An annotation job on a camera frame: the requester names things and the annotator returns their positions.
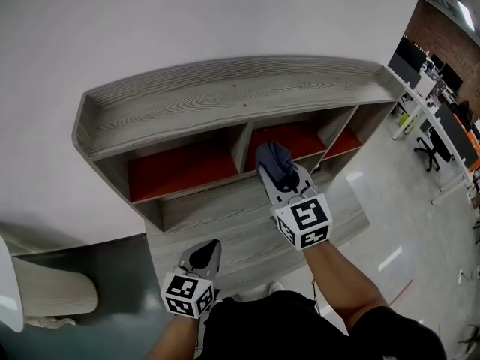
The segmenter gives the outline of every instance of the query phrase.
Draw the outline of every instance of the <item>office chair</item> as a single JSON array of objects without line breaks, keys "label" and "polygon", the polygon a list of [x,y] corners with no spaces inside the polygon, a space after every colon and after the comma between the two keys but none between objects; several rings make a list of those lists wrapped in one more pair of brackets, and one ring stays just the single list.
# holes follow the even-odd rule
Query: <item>office chair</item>
[{"label": "office chair", "polygon": [[459,344],[466,344],[465,353],[468,353],[476,343],[480,343],[480,325],[469,324],[473,327],[472,334],[466,340],[457,341]]},{"label": "office chair", "polygon": [[417,137],[417,142],[421,142],[425,148],[414,148],[413,151],[422,152],[428,156],[429,166],[427,168],[427,172],[430,172],[432,170],[432,163],[435,163],[435,170],[438,172],[440,171],[440,166],[438,165],[438,161],[435,158],[435,154],[438,153],[439,156],[447,163],[450,161],[452,155],[450,154],[450,151],[447,149],[447,147],[445,147],[445,144],[443,144],[443,141],[442,139],[440,139],[440,136],[438,136],[438,133],[433,128],[430,129],[430,141],[433,144],[433,149],[430,148],[421,137]]},{"label": "office chair", "polygon": [[[477,220],[475,222],[475,225],[473,226],[472,230],[477,230],[478,228],[480,228],[480,220]],[[480,236],[475,240],[475,245],[477,245],[478,243],[480,243]]]}]

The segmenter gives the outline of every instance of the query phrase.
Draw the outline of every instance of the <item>black shirt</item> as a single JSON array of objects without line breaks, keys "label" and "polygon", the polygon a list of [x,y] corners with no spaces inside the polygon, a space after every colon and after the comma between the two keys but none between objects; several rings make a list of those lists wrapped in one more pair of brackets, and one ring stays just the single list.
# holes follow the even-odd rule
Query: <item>black shirt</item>
[{"label": "black shirt", "polygon": [[297,292],[274,292],[245,303],[215,305],[205,322],[201,360],[209,359],[446,359],[438,336],[388,307],[365,313],[350,336]]}]

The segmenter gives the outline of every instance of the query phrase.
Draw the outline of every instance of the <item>forearm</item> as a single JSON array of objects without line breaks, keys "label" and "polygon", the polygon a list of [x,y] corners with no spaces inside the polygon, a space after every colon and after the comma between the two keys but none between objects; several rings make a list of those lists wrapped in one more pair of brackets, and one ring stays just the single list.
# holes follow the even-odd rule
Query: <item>forearm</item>
[{"label": "forearm", "polygon": [[175,316],[146,356],[147,360],[191,360],[197,344],[199,320]]},{"label": "forearm", "polygon": [[330,242],[304,250],[320,292],[351,329],[371,308],[387,305],[378,287]]}]

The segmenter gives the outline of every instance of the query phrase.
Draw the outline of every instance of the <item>red shelf back panel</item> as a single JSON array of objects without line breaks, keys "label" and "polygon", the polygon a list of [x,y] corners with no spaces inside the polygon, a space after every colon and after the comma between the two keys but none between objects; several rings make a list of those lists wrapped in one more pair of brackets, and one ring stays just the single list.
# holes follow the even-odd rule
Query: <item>red shelf back panel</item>
[{"label": "red shelf back panel", "polygon": [[227,142],[209,139],[128,162],[132,203],[238,175]]},{"label": "red shelf back panel", "polygon": [[357,139],[357,136],[353,133],[353,131],[346,126],[324,158],[332,158],[345,152],[352,151],[353,149],[360,148],[361,146],[362,143],[360,140]]},{"label": "red shelf back panel", "polygon": [[292,159],[304,158],[326,150],[317,132],[308,122],[282,124],[260,128],[252,132],[248,146],[245,172],[255,170],[255,153],[258,146],[269,141],[279,142],[292,152]]}]

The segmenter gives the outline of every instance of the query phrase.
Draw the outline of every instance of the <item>wooden shelving unit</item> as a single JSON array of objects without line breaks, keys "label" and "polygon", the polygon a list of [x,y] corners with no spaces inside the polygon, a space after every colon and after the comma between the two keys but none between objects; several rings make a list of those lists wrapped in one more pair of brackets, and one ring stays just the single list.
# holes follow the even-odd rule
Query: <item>wooden shelving unit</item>
[{"label": "wooden shelving unit", "polygon": [[257,148],[270,141],[277,141],[289,149],[292,152],[293,160],[316,155],[327,149],[318,137],[314,125],[307,121],[256,129],[252,132],[250,145],[248,146],[245,172],[255,170]]},{"label": "wooden shelving unit", "polygon": [[323,160],[334,158],[346,152],[354,151],[362,147],[362,143],[348,125],[342,130],[340,136],[335,140],[331,148],[326,153]]},{"label": "wooden shelving unit", "polygon": [[403,92],[382,65],[342,58],[185,64],[86,92],[73,144],[162,230],[167,202],[251,178],[261,143],[279,142],[309,171],[325,161],[337,172],[348,162],[342,154],[366,143]]},{"label": "wooden shelving unit", "polygon": [[334,178],[403,93],[387,68],[366,61],[282,55],[202,61],[87,91],[72,139],[145,220],[159,282],[185,249],[219,239],[217,279],[225,297],[305,264],[275,230],[255,177],[257,146],[277,141],[309,172],[319,167],[312,180],[334,218],[332,242],[341,244],[368,219],[347,180]]},{"label": "wooden shelving unit", "polygon": [[223,140],[206,140],[128,162],[130,201],[137,203],[238,175]]}]

